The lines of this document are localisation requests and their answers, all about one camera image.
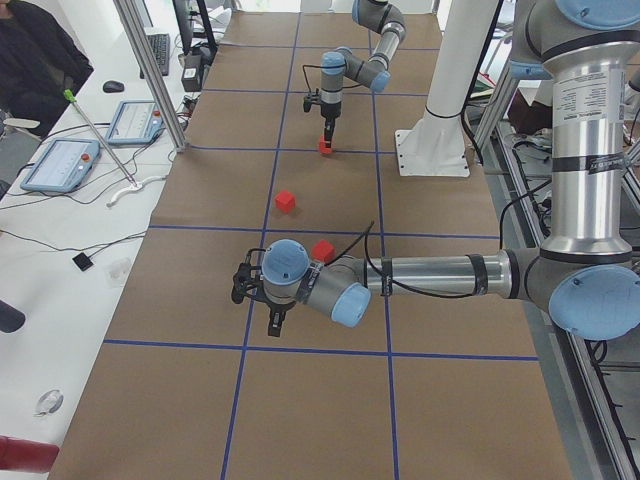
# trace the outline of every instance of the silver cylinder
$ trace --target silver cylinder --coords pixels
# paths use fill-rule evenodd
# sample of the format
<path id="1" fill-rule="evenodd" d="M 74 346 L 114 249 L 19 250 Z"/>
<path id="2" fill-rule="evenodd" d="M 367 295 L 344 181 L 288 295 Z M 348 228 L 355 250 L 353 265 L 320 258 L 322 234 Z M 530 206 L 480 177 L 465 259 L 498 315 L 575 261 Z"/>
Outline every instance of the silver cylinder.
<path id="1" fill-rule="evenodd" d="M 547 60 L 554 77 L 551 235 L 545 258 L 572 263 L 626 261 L 619 234 L 621 98 L 633 42 L 581 48 Z"/>
<path id="2" fill-rule="evenodd" d="M 385 64 L 385 70 L 388 70 L 389 62 L 391 62 L 404 36 L 405 29 L 402 25 L 396 22 L 387 23 L 382 29 L 382 37 L 369 60 L 380 61 L 382 59 Z"/>
<path id="3" fill-rule="evenodd" d="M 483 257 L 487 271 L 487 290 L 482 293 L 495 293 L 508 298 L 511 292 L 511 268 L 509 257 L 504 251 L 497 255 Z M 383 279 L 376 272 L 382 271 L 381 259 L 372 259 L 374 268 L 363 265 L 365 272 L 360 281 L 366 278 L 366 285 L 372 292 L 383 291 Z M 392 278 L 397 282 L 418 290 L 437 294 L 469 294 L 476 291 L 477 275 L 469 257 L 419 257 L 392 258 Z M 393 287 L 393 294 L 413 293 L 399 286 Z"/>

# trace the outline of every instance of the keyboard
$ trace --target keyboard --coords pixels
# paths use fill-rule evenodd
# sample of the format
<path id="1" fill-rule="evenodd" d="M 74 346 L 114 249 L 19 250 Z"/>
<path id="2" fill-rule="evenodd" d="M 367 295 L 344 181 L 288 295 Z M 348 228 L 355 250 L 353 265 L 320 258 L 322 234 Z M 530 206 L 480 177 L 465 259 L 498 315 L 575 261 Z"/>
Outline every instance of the keyboard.
<path id="1" fill-rule="evenodd" d="M 168 33 L 153 33 L 147 35 L 151 51 L 156 57 L 156 63 L 160 67 L 162 76 L 169 75 L 169 59 L 171 57 L 171 37 Z M 144 78 L 142 70 L 140 70 L 140 78 Z"/>

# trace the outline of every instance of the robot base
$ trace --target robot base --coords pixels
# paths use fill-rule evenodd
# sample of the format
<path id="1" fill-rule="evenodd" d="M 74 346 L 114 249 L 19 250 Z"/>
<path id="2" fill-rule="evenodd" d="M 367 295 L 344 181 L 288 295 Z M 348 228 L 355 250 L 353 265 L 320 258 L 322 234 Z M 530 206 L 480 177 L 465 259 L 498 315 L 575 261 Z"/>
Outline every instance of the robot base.
<path id="1" fill-rule="evenodd" d="M 413 130 L 396 131 L 401 176 L 469 176 L 460 120 L 451 118 L 437 121 L 439 125 L 425 128 L 425 119 L 421 118 Z"/>

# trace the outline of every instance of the label sticker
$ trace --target label sticker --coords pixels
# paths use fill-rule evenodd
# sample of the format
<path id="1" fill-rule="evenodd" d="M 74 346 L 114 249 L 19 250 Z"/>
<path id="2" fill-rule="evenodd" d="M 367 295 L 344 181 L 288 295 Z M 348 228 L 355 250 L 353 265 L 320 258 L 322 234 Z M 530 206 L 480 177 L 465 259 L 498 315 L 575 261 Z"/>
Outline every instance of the label sticker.
<path id="1" fill-rule="evenodd" d="M 553 86 L 553 125 L 624 120 L 624 71 L 611 69 L 569 78 Z"/>

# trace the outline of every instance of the aluminum pole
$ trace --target aluminum pole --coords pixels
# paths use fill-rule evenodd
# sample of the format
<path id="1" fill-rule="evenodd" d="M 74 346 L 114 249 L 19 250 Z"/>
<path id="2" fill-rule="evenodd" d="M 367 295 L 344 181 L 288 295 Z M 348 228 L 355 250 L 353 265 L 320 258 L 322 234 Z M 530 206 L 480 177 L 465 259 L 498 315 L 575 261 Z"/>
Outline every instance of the aluminum pole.
<path id="1" fill-rule="evenodd" d="M 147 80 L 153 99 L 160 110 L 165 128 L 171 135 L 173 145 L 178 152 L 184 150 L 187 141 L 182 131 L 182 126 L 178 122 L 178 116 L 173 109 L 169 92 L 162 80 L 162 74 L 158 68 L 151 47 L 144 33 L 144 26 L 140 14 L 136 9 L 134 0 L 113 0 L 118 10 L 120 20 L 127 33 L 129 43 L 133 49 L 133 53 L 140 64 L 140 68 Z"/>

